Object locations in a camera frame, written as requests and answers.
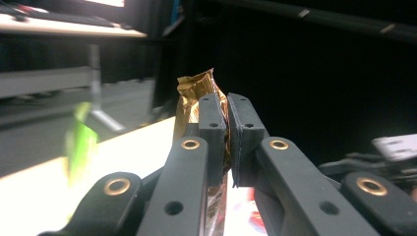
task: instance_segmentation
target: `gray floor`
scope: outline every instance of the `gray floor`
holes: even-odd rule
[[[149,120],[153,87],[153,80],[104,85],[103,110],[124,125],[126,132],[138,129]],[[63,155],[74,107],[89,100],[88,88],[0,100],[0,176]],[[87,124],[98,132],[101,141],[120,135],[94,118],[90,117]]]

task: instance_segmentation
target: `blurry green object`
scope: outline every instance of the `blurry green object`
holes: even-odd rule
[[[98,134],[85,124],[90,108],[89,102],[77,105],[74,112],[74,126],[66,136],[67,175],[70,188],[86,182],[91,159],[96,152]]]

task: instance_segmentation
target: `foil packet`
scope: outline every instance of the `foil packet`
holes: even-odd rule
[[[174,141],[184,136],[188,123],[199,123],[199,99],[210,93],[217,94],[224,120],[228,124],[227,96],[215,83],[212,73],[213,69],[210,69],[194,77],[181,77],[178,79],[179,85],[177,89],[180,96],[176,109]],[[226,137],[226,140],[223,173],[226,173],[231,166],[228,137]]]
[[[194,77],[181,77],[178,79],[178,92],[180,93],[176,119],[174,126],[174,138],[176,141],[184,136],[188,123],[199,122],[199,99],[207,94],[216,93],[220,102],[221,112],[225,123],[227,117],[227,96],[220,90],[213,78],[213,69]],[[223,174],[227,173],[231,166],[230,145],[226,137],[226,147],[223,160]],[[219,187],[208,188],[208,208],[206,221],[206,236],[223,235],[227,175],[223,176]]]

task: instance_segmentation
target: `white table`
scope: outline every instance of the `white table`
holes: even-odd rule
[[[165,164],[175,118],[100,143],[83,191],[67,188],[64,158],[38,164],[0,178],[0,235],[37,235],[59,230],[71,210],[102,176],[124,171],[145,178]]]
[[[143,38],[147,35],[135,30],[95,27],[72,23],[27,18],[25,22],[14,21],[9,15],[0,14],[0,33],[38,35],[47,37],[88,37],[90,39]],[[101,108],[101,76],[99,46],[89,45],[89,68],[71,68],[0,74],[0,98],[49,90],[89,86],[92,95],[91,114],[115,132],[125,129],[121,124],[103,112]]]

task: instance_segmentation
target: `black backdrop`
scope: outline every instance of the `black backdrop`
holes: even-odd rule
[[[250,98],[271,135],[317,164],[417,133],[415,44],[230,8],[197,24],[190,50],[189,75],[214,68],[221,89]]]

